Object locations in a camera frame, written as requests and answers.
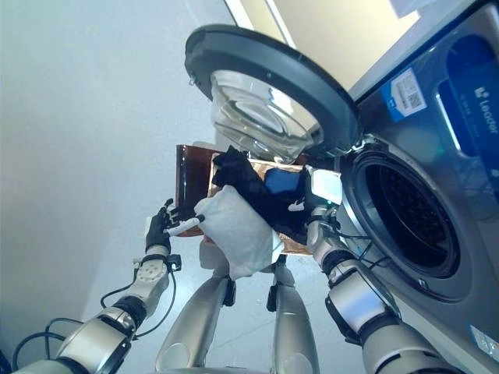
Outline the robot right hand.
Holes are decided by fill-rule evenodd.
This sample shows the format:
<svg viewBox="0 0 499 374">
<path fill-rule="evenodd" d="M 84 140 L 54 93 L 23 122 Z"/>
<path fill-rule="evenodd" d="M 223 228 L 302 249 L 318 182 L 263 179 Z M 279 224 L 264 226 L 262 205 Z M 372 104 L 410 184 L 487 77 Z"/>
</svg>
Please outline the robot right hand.
<svg viewBox="0 0 499 374">
<path fill-rule="evenodd" d="M 343 197 L 341 174 L 307 164 L 300 172 L 296 193 L 297 199 L 288 205 L 289 212 L 311 213 L 317 207 L 339 206 Z"/>
</svg>

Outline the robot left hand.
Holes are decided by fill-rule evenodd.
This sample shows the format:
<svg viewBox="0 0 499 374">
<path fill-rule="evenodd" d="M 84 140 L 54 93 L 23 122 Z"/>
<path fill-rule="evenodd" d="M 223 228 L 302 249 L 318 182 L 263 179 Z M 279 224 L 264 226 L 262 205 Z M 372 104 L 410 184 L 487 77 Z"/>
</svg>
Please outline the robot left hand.
<svg viewBox="0 0 499 374">
<path fill-rule="evenodd" d="M 145 252 L 155 246 L 165 247 L 170 252 L 170 237 L 180 236 L 205 221 L 203 214 L 197 214 L 182 221 L 179 217 L 180 208 L 173 203 L 173 198 L 168 199 L 150 219 L 145 237 Z"/>
</svg>

